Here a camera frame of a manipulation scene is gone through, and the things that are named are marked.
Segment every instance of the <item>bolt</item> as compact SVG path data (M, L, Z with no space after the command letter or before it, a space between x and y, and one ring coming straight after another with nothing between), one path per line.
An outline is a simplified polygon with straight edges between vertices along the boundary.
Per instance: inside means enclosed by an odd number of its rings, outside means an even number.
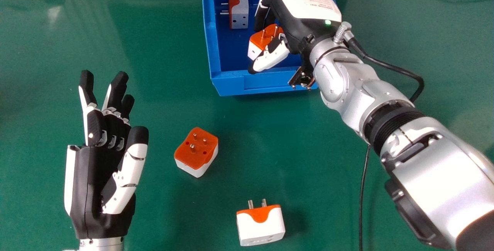
M337 33L333 37L333 42L336 44L340 44L343 42L343 34L346 31L349 31L352 29L352 25L349 24L348 22L341 22L341 25L338 27Z

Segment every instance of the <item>adapter inside blue bin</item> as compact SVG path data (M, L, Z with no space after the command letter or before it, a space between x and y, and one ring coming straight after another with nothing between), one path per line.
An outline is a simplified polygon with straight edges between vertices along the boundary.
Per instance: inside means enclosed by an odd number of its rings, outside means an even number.
M254 34L254 13L259 0L249 0L249 27L230 29L229 16L220 15L226 10L221 3L228 0L203 0L203 16L208 47L210 76L221 96L293 91L289 79L300 66L298 55L288 58L272 69L251 75L247 68L252 61L247 56L249 38Z

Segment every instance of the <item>robotic arm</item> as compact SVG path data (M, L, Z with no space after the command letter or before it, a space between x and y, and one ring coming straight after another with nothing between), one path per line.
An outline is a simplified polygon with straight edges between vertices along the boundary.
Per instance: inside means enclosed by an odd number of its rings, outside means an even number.
M289 85L317 81L324 104L367 142L390 180L385 189L418 240L440 249L494 246L494 166L482 153L417 110L349 51L366 55L332 0L260 0L254 31L284 33L254 57L257 73L291 54L302 66Z
M148 129L130 127L134 98L125 95L126 73L111 82L102 110L93 75L81 73L85 145L67 147L64 205L80 251L122 251L134 215L135 190L148 149Z

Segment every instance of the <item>black cable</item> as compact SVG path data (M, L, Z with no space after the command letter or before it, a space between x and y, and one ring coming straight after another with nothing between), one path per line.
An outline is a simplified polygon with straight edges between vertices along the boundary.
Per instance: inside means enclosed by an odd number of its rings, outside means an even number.
M383 62L381 60L378 60L378 59L370 56L369 54L367 54L367 52L365 52L365 50L362 48L362 46L360 46L359 42L355 38L349 39L348 44L353 49L355 49L355 51L357 51L358 54L360 54L363 59L367 59L367 60L377 64L378 66L381 66L383 68L387 68L388 70L393 70L397 73L400 73L402 75L406 75L408 77L415 79L418 82L418 88L415 91L415 93L413 93L413 95L411 96L411 98L410 98L411 102L414 102L418 98L420 93L422 93L422 91L424 90L424 86L425 86L424 80L419 75L416 75L415 73L412 73L411 71L406 70L404 68L400 68L399 66L394 66L390 63Z
M367 165L369 164L369 153L371 152L371 146L367 145L367 152L365 153L364 169L362 170L362 181L360 182L360 199L359 199L359 251L363 251L363 225L362 225L362 212L364 207L364 186L365 176L367 175Z

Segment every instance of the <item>blue bin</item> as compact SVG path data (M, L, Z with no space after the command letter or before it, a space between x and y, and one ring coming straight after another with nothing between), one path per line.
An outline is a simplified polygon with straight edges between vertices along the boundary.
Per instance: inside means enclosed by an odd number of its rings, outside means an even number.
M255 75L247 72L249 38L254 34L254 13L259 0L249 0L249 27L230 29L228 15L220 15L228 0L203 0L204 28L210 76L220 96L293 91L289 79L300 66L298 55L289 55L279 65Z

